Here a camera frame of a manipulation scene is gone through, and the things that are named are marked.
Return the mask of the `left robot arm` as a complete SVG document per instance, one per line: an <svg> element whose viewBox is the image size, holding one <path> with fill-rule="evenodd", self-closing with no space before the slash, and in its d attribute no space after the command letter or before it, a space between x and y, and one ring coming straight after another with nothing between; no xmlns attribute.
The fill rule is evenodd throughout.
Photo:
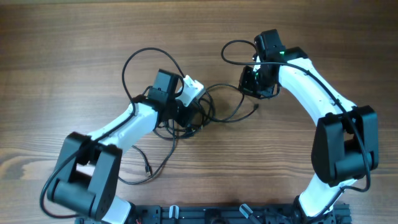
<svg viewBox="0 0 398 224"><path fill-rule="evenodd" d="M40 198L72 210L73 217L101 223L139 223L133 203L116 196L121 158L160 123L176 119L205 88L189 76L159 70L146 95L87 135L69 134Z"/></svg>

